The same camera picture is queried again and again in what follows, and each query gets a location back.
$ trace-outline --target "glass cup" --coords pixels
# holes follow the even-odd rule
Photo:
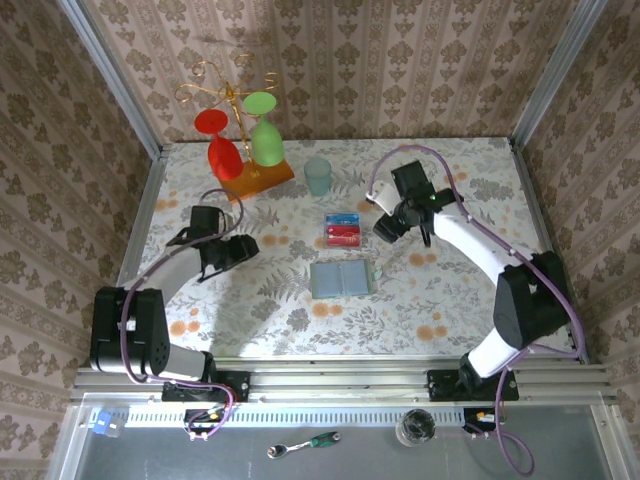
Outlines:
[[[331,164],[321,157],[311,157],[304,164],[304,176],[311,195],[321,197],[331,188]]]
[[[429,412],[420,408],[408,411],[396,424],[396,436],[406,447],[424,445],[435,433],[435,420]]]

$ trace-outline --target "patterned wallpaper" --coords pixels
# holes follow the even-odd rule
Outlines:
[[[85,0],[149,123],[165,143],[203,140],[196,114],[216,62],[253,89],[274,71],[288,139],[508,136],[575,0]],[[252,52],[251,65],[236,65]],[[238,137],[229,127],[227,135]]]
[[[640,2],[609,1],[526,148],[640,453]]]
[[[0,478],[43,478],[148,159],[53,1],[0,2]]]

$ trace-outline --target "table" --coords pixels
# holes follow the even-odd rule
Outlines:
[[[513,154],[505,138],[429,140],[287,141],[295,179],[245,201],[239,233],[252,235],[260,253],[205,283],[185,285],[167,305],[171,341],[215,356],[462,355],[492,327],[494,287],[462,253],[435,239],[426,249],[412,231],[393,245],[372,232],[382,211],[364,201],[375,162],[387,151],[418,143],[449,162],[470,210],[514,245],[541,250]],[[190,207],[217,181],[205,143],[171,149],[151,220],[140,270],[188,224]],[[313,155],[329,160],[329,194],[308,194],[303,165]],[[402,152],[381,169],[419,159],[436,189],[448,183],[435,158]],[[238,208],[210,199],[237,218]],[[362,215],[358,250],[323,247],[326,212]],[[368,258],[378,272],[376,292],[365,297],[314,301],[309,266],[315,261]],[[562,329],[546,343],[569,348]]]

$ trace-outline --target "purple cable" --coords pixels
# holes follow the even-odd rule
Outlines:
[[[529,477],[533,474],[533,471],[535,469],[535,461],[533,459],[533,454],[531,453],[531,450],[529,450],[529,447],[527,447],[524,441],[521,440],[519,437],[513,434],[510,434],[508,432],[503,432],[502,428],[500,427],[500,421],[499,421],[500,401],[502,400],[502,388],[504,387],[504,382],[507,377],[507,373],[509,370],[513,368],[513,366],[517,362],[519,362],[524,357],[526,357],[529,352],[539,353],[544,351],[544,352],[555,353],[565,358],[575,358],[575,359],[580,358],[585,350],[584,329],[582,328],[582,324],[580,323],[580,319],[578,318],[578,314],[576,313],[576,311],[573,309],[573,307],[571,306],[569,301],[566,299],[566,297],[562,294],[562,292],[551,282],[551,280],[549,280],[546,277],[546,275],[544,275],[524,255],[522,255],[515,248],[509,245],[501,237],[493,233],[485,225],[483,225],[482,223],[478,222],[475,218],[473,218],[473,216],[469,213],[464,203],[462,202],[462,197],[460,196],[460,193],[456,188],[455,182],[453,180],[453,175],[451,174],[451,170],[449,169],[449,165],[447,164],[446,160],[442,157],[442,155],[440,155],[438,152],[436,152],[432,148],[423,147],[422,145],[403,145],[387,152],[380,160],[378,160],[375,167],[373,168],[373,173],[371,175],[371,179],[369,180],[369,195],[373,194],[373,184],[376,179],[376,174],[378,173],[378,170],[380,169],[382,164],[386,162],[392,155],[395,155],[398,152],[408,151],[408,150],[419,150],[423,153],[431,154],[438,159],[438,161],[444,168],[445,172],[447,173],[447,178],[449,180],[449,184],[451,185],[451,190],[453,191],[453,196],[456,199],[456,204],[458,205],[458,209],[460,210],[460,213],[462,213],[465,217],[467,217],[467,221],[471,223],[474,227],[476,227],[478,230],[480,230],[486,237],[496,242],[501,248],[509,252],[509,255],[514,256],[529,270],[531,270],[533,274],[536,276],[536,278],[538,278],[538,280],[540,280],[540,282],[542,282],[542,284],[549,289],[549,291],[553,294],[556,300],[560,302],[560,305],[562,305],[562,308],[564,308],[564,310],[567,312],[567,315],[571,320],[571,325],[573,326],[574,340],[576,343],[575,352],[566,352],[566,351],[558,350],[555,348],[547,347],[544,345],[532,344],[529,346],[528,350],[523,350],[518,355],[516,355],[511,362],[509,362],[509,364],[502,370],[502,374],[500,375],[500,381],[498,382],[498,389],[496,392],[496,405],[495,405],[495,416],[498,419],[498,422],[496,422],[496,436],[498,437],[498,443],[500,444],[500,449],[502,450],[502,454],[504,455],[505,459],[507,460],[507,463],[511,466],[511,468],[513,468],[513,470],[516,471],[519,475],[523,477]],[[529,470],[522,471],[516,466],[515,462],[513,461],[513,459],[511,458],[511,456],[509,455],[509,453],[505,448],[504,438],[510,438],[516,444],[520,445],[527,452],[531,460],[531,468]]]
[[[131,357],[129,357],[126,324],[127,324],[127,319],[129,317],[128,315],[129,308],[131,307],[131,300],[133,298],[133,294],[149,279],[151,275],[153,275],[154,272],[156,272],[162,265],[164,265],[171,257],[199,243],[208,242],[210,240],[216,240],[218,238],[221,238],[231,233],[233,230],[238,228],[238,225],[240,225],[240,222],[244,217],[244,205],[242,204],[242,200],[240,199],[240,196],[234,191],[228,190],[226,188],[214,188],[202,194],[202,196],[200,197],[199,203],[201,204],[202,201],[205,199],[205,197],[207,197],[212,193],[227,193],[232,195],[236,200],[238,200],[238,205],[240,206],[240,215],[238,217],[238,220],[236,220],[236,222],[231,227],[229,227],[227,230],[221,233],[216,233],[213,235],[209,235],[207,237],[202,237],[202,238],[198,238],[197,240],[193,240],[189,243],[181,245],[180,247],[173,250],[171,253],[156,260],[156,262],[153,265],[151,265],[151,267],[149,267],[149,269],[145,272],[146,274],[144,276],[141,276],[127,292],[127,295],[124,299],[124,304],[122,306],[122,315],[120,316],[120,352],[122,355],[122,363],[124,364],[124,368],[126,370],[127,376],[133,383],[142,385],[147,383],[148,381],[163,382],[163,383],[170,382],[170,383],[182,385],[184,387],[189,387],[189,388],[217,388],[227,394],[227,398],[229,400],[228,407],[225,408],[224,415],[222,416],[222,419],[220,420],[220,422],[218,422],[218,425],[216,425],[212,430],[206,433],[207,438],[213,435],[214,433],[216,433],[218,430],[220,430],[220,427],[222,427],[222,425],[224,425],[226,421],[229,420],[229,418],[231,417],[231,410],[233,408],[233,402],[234,402],[233,391],[226,385],[222,385],[219,383],[200,383],[200,382],[194,382],[189,380],[157,377],[155,375],[144,375],[143,377],[136,376],[136,374],[133,371],[133,368],[131,367]]]

